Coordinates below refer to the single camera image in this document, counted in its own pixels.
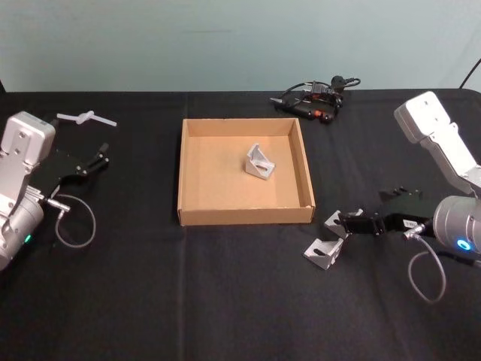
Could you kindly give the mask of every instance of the silver cylinder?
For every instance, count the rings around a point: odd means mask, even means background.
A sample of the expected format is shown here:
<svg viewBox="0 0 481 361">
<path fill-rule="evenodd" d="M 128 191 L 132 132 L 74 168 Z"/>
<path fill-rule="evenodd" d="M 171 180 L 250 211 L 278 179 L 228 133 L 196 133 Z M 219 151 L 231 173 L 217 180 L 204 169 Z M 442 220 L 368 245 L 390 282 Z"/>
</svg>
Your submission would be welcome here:
<svg viewBox="0 0 481 361">
<path fill-rule="evenodd" d="M 459 196 L 443 199 L 434 212 L 433 229 L 444 246 L 481 253 L 481 202 Z"/>
<path fill-rule="evenodd" d="M 25 195 L 17 209 L 2 227 L 0 236 L 0 271 L 14 258 L 36 226 L 44 218 L 44 211 L 36 199 Z"/>
</svg>

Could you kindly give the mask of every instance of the white wall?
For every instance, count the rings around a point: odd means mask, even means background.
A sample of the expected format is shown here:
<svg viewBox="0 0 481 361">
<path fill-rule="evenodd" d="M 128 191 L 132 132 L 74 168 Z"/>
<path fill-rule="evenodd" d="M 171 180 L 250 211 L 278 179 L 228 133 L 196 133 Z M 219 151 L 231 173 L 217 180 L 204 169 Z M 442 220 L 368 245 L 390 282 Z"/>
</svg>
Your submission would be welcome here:
<svg viewBox="0 0 481 361">
<path fill-rule="evenodd" d="M 457 87 L 480 0 L 0 0 L 7 91 Z M 467 86 L 481 91 L 481 68 Z"/>
</svg>

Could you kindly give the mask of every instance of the cardboard tray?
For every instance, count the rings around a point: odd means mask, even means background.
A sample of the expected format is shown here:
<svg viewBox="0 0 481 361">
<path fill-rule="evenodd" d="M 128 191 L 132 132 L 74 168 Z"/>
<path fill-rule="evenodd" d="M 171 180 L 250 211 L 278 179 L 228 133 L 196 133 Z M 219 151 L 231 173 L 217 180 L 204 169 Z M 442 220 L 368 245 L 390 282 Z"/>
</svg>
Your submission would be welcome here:
<svg viewBox="0 0 481 361">
<path fill-rule="evenodd" d="M 244 171 L 254 143 L 276 163 L 268 180 Z M 181 225 L 309 223 L 315 207 L 297 119 L 184 119 Z"/>
</svg>

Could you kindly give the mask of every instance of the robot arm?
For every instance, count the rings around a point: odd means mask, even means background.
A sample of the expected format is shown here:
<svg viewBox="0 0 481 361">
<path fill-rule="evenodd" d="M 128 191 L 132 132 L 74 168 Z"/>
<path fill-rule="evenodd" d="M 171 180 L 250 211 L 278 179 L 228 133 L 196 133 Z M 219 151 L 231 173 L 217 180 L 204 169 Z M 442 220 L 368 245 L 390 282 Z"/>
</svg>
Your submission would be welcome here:
<svg viewBox="0 0 481 361">
<path fill-rule="evenodd" d="M 394 115 L 409 141 L 429 150 L 448 182 L 466 194 L 481 194 L 481 167 L 433 92 L 407 101 Z"/>
<path fill-rule="evenodd" d="M 437 206 L 432 227 L 446 247 L 481 253 L 481 166 L 471 155 L 433 92 L 417 96 L 394 112 L 412 143 L 428 149 L 455 188 L 476 198 L 450 196 Z"/>
<path fill-rule="evenodd" d="M 32 172 L 47 158 L 54 137 L 53 126 L 24 111 L 7 121 L 0 150 L 0 271 L 43 220 L 44 202 L 61 215 L 70 211 L 28 185 Z"/>
</svg>

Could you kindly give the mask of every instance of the black tablecloth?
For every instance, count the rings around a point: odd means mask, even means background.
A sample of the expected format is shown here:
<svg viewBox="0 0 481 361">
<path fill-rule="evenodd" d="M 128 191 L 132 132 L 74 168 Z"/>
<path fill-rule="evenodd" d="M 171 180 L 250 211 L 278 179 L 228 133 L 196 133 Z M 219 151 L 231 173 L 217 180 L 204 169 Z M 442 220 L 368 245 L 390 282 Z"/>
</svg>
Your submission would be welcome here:
<svg viewBox="0 0 481 361">
<path fill-rule="evenodd" d="M 352 91 L 330 126 L 301 121 L 316 197 L 310 225 L 179 226 L 180 131 L 185 117 L 282 117 L 272 93 L 7 93 L 0 119 L 93 109 L 115 120 L 62 124 L 56 147 L 88 157 L 110 143 L 110 168 L 70 190 L 98 221 L 91 247 L 54 241 L 49 211 L 0 274 L 0 359 L 315 360 L 481 359 L 481 273 L 444 260 L 448 289 L 426 305 L 407 280 L 421 250 L 400 235 L 353 236 L 328 271 L 302 253 L 337 209 L 375 209 L 378 190 L 458 194 L 412 145 L 393 110 L 421 90 Z M 481 160 L 481 97 L 438 90 Z M 415 276 L 434 295 L 428 259 Z"/>
</svg>

